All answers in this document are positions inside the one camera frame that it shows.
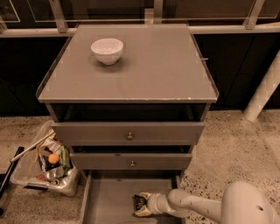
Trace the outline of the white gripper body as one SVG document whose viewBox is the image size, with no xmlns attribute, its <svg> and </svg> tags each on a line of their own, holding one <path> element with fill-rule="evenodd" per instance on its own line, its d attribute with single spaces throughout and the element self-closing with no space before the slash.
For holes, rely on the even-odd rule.
<svg viewBox="0 0 280 224">
<path fill-rule="evenodd" d="M 169 210 L 168 200 L 165 194 L 153 193 L 148 198 L 147 207 L 150 209 L 152 214 L 164 214 Z"/>
</svg>

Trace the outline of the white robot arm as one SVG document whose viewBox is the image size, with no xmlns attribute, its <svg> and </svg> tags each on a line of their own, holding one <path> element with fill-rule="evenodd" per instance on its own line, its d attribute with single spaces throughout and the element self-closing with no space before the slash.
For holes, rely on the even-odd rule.
<svg viewBox="0 0 280 224">
<path fill-rule="evenodd" d="M 279 57 L 270 63 L 243 112 L 212 111 L 192 151 L 179 187 L 168 193 L 140 192 L 135 215 L 195 212 L 216 224 L 280 224 L 279 158 L 256 120 L 279 83 Z"/>
</svg>

